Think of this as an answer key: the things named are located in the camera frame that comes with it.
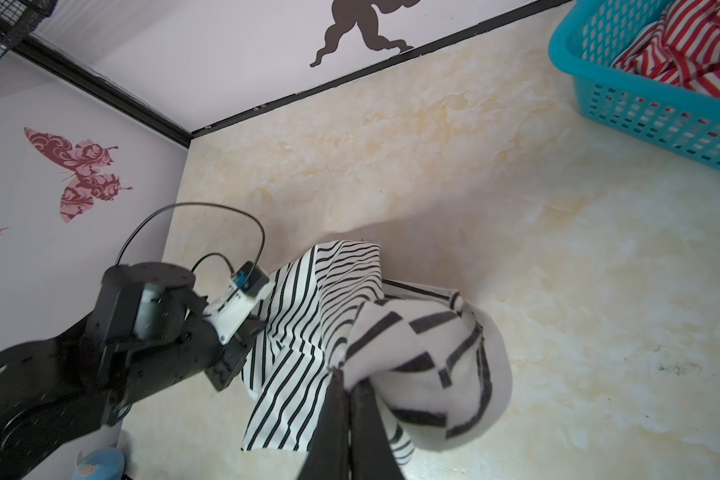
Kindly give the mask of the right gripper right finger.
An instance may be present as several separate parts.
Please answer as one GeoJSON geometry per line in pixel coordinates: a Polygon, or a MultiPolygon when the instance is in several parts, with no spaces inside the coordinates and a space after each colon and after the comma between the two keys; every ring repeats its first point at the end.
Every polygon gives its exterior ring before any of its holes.
{"type": "Polygon", "coordinates": [[[368,380],[350,393],[350,478],[403,480],[389,445],[376,393],[368,380]]]}

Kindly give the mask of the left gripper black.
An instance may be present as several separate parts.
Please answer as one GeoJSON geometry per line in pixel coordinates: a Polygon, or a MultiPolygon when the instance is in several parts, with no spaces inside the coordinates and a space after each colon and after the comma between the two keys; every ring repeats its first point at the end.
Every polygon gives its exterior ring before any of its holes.
{"type": "Polygon", "coordinates": [[[241,372],[256,337],[265,329],[266,323],[252,311],[232,339],[222,345],[213,326],[204,319],[203,313],[208,304],[205,297],[189,294],[182,355],[188,359],[189,376],[204,372],[213,387],[222,391],[241,372]]]}

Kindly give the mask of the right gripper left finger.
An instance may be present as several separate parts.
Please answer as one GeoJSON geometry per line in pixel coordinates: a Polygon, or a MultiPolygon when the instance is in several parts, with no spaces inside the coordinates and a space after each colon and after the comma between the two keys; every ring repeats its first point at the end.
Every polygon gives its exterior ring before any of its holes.
{"type": "Polygon", "coordinates": [[[348,480],[350,478],[350,402],[343,373],[331,378],[308,455],[298,480],[348,480]]]}

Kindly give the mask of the black white striped tank top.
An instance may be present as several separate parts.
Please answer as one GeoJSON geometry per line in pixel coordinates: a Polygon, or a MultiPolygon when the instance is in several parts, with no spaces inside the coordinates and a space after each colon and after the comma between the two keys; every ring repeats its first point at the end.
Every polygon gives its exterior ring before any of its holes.
{"type": "Polygon", "coordinates": [[[378,245],[318,244],[273,280],[242,371],[255,402],[244,450],[309,449],[337,371],[346,388],[373,387],[399,465],[478,439],[507,409],[512,373],[495,322],[456,290],[384,278],[378,245]]]}

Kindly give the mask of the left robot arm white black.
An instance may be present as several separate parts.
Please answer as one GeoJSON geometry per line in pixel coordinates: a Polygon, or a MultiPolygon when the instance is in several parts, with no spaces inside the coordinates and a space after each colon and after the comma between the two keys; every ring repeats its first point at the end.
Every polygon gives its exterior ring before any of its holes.
{"type": "Polygon", "coordinates": [[[240,373],[273,281],[246,263],[209,301],[177,265],[115,265],[94,309],[62,334],[0,352],[0,479],[20,479],[63,444],[197,374],[217,390],[240,373]]]}

